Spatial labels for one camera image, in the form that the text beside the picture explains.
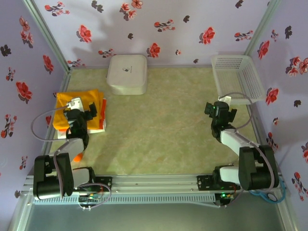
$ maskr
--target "folded towel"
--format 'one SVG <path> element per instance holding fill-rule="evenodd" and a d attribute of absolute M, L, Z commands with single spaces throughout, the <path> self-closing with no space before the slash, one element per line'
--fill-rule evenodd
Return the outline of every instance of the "folded towel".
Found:
<path fill-rule="evenodd" d="M 88 134 L 103 132 L 106 129 L 106 119 L 105 119 L 105 111 L 106 111 L 106 103 L 107 100 L 103 100 L 102 109 L 101 109 L 101 119 L 100 119 L 100 128 L 99 129 L 88 129 Z M 58 139 L 66 138 L 66 129 L 57 130 Z"/>
<path fill-rule="evenodd" d="M 80 92 L 60 92 L 57 93 L 56 108 L 66 106 L 72 98 L 80 97 L 85 111 L 89 110 L 89 105 L 95 103 L 97 116 L 88 121 L 88 129 L 99 129 L 101 119 L 101 108 L 103 104 L 103 93 L 97 89 Z M 63 114 L 63 110 L 57 110 L 54 114 L 53 127 L 57 130 L 68 129 L 69 124 Z"/>

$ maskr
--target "white plastic container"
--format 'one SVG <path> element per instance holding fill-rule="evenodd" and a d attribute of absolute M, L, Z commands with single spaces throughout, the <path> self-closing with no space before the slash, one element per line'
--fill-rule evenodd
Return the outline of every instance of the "white plastic container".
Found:
<path fill-rule="evenodd" d="M 111 58 L 107 84 L 116 95 L 142 95 L 147 87 L 147 60 L 143 55 L 115 55 Z"/>
<path fill-rule="evenodd" d="M 218 96 L 231 92 L 247 95 L 253 103 L 266 94 L 253 60 L 246 55 L 215 55 L 211 58 Z M 232 95 L 231 104 L 249 104 L 241 95 Z"/>

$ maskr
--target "white basket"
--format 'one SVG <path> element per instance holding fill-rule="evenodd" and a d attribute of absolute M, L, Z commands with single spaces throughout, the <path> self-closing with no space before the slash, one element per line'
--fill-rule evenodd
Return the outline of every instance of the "white basket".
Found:
<path fill-rule="evenodd" d="M 218 96 L 231 92 L 247 95 L 253 103 L 266 97 L 256 67 L 246 55 L 215 55 L 211 58 Z M 241 95 L 232 95 L 231 104 L 249 104 Z"/>

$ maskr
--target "floral wallpaper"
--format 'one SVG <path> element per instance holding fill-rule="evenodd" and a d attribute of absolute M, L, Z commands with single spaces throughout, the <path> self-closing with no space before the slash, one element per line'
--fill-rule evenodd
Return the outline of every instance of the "floral wallpaper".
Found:
<path fill-rule="evenodd" d="M 308 228 L 308 30 L 302 24 L 307 8 L 306 0 L 282 1 L 252 54 L 268 89 L 258 114 L 301 230 Z"/>
<path fill-rule="evenodd" d="M 30 124 L 54 107 L 53 93 L 59 91 L 64 70 L 22 1 L 6 1 L 0 20 L 5 22 L 0 25 L 5 31 L 0 37 L 0 230 L 6 231 L 43 145 Z M 46 135 L 46 123 L 44 117 L 37 121 L 39 136 Z"/>
<path fill-rule="evenodd" d="M 205 65 L 215 54 L 242 54 L 269 0 L 33 2 L 68 66 L 107 67 L 116 54 L 142 54 L 149 65 Z"/>

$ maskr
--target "yellow cloth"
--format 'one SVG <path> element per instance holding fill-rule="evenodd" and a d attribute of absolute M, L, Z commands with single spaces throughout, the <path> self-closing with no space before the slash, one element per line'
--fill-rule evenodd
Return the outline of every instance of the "yellow cloth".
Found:
<path fill-rule="evenodd" d="M 80 92 L 60 92 L 57 93 L 56 108 L 66 106 L 66 103 L 71 101 L 72 98 L 80 97 L 84 110 L 89 110 L 89 105 L 95 103 L 97 116 L 88 121 L 88 129 L 99 129 L 101 118 L 101 105 L 103 103 L 103 93 L 98 92 L 98 89 Z M 67 129 L 69 124 L 63 114 L 63 110 L 58 110 L 54 114 L 53 127 L 56 130 Z"/>

